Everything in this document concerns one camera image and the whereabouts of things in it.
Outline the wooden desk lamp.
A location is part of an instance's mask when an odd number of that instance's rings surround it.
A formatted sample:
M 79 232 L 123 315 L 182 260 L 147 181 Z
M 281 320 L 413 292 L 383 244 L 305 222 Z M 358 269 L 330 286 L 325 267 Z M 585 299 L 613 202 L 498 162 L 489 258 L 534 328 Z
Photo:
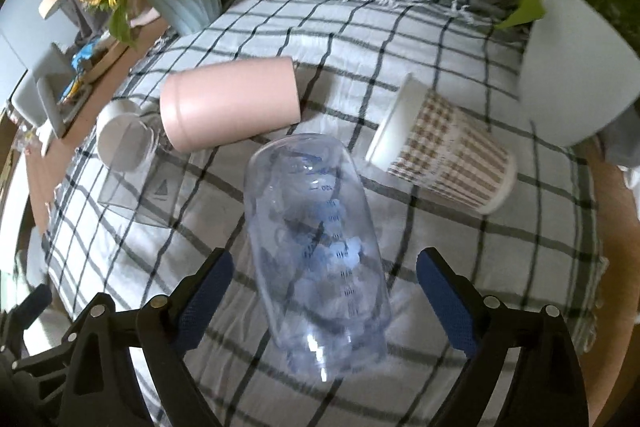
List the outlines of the wooden desk lamp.
M 87 43 L 93 44 L 89 56 L 78 60 L 78 68 L 83 83 L 95 83 L 119 61 L 122 54 L 129 49 L 128 44 L 119 42 L 105 28 L 99 26 L 96 17 L 86 14 L 78 0 L 42 0 L 38 5 L 38 13 L 43 20 L 48 20 L 58 12 L 73 25 L 73 56 L 77 56 Z

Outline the plaid paper cup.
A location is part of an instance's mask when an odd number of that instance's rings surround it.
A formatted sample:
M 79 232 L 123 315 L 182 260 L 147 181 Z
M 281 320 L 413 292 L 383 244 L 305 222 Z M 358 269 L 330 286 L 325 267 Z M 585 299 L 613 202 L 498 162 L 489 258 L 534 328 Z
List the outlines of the plaid paper cup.
M 411 74 L 375 131 L 364 160 L 481 215 L 506 201 L 518 175 L 510 150 Z

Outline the clear glass white lid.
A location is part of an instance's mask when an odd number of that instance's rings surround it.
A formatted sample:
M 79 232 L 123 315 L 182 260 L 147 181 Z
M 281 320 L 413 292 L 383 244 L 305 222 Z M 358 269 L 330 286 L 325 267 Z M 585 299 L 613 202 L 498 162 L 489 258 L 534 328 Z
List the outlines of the clear glass white lid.
M 184 175 L 160 115 L 130 100 L 111 101 L 96 121 L 96 151 L 106 167 L 98 202 L 120 217 L 167 228 Z

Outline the white desk organizer box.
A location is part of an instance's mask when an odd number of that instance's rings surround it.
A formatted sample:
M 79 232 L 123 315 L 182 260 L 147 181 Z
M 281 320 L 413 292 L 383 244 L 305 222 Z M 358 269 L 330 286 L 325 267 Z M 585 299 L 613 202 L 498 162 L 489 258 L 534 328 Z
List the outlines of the white desk organizer box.
M 10 102 L 32 127 L 40 128 L 47 121 L 61 139 L 91 92 L 91 84 L 81 81 L 70 59 L 50 43 L 21 79 Z

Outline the pink plastic cup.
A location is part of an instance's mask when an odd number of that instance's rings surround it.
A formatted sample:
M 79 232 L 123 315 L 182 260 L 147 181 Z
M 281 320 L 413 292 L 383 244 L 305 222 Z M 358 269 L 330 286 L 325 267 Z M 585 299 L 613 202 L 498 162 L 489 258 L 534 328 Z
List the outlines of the pink plastic cup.
M 176 72 L 160 90 L 160 118 L 169 142 L 182 153 L 297 124 L 292 58 L 247 58 Z

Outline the white plant pot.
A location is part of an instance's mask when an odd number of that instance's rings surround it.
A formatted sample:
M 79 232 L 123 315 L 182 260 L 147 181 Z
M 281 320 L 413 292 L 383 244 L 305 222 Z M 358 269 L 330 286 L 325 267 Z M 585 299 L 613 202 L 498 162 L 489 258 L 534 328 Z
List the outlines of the white plant pot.
M 585 0 L 541 4 L 523 54 L 520 102 L 539 138 L 572 146 L 637 100 L 639 57 Z

